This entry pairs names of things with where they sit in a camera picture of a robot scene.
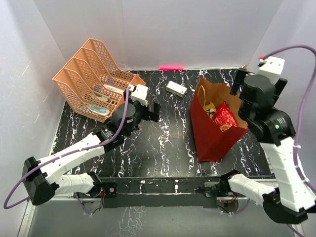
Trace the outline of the red candy bag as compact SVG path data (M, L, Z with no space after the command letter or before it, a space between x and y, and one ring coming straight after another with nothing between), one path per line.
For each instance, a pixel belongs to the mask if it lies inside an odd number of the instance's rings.
M214 113L212 117L213 122L220 128L222 132L230 129L231 127L237 127L237 122L233 113L231 112L229 105L224 101Z

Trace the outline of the red brown paper bag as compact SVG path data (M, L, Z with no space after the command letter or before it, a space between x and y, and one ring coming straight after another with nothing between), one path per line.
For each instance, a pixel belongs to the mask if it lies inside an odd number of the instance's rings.
M200 78L196 85L190 115L199 161L221 161L232 146L248 132L247 122L238 115L241 105L239 95L231 95L230 90L224 83L211 83L204 78ZM217 109L223 102L227 102L237 126L222 131L203 109L210 102Z

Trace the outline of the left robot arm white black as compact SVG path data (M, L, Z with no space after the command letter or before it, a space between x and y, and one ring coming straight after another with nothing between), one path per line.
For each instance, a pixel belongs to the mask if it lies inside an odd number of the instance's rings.
M160 103L151 106L130 101L120 105L103 125L68 148L36 160L25 160L23 185L33 205L41 205L56 195L82 193L92 198L106 196L110 186L105 185L95 172L68 175L76 166L115 149L125 137L139 129L142 120L159 121Z

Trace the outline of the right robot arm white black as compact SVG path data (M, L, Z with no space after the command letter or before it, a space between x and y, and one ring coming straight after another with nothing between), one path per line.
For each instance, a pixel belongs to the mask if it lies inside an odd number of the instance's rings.
M242 194L263 206L276 223L300 224L316 210L316 196L304 183L298 160L293 159L295 130L289 115L274 107L287 80L272 83L268 77L237 71L230 94L241 89L239 117L255 135L274 171L277 187L247 178L237 170L220 177L220 190L226 196Z

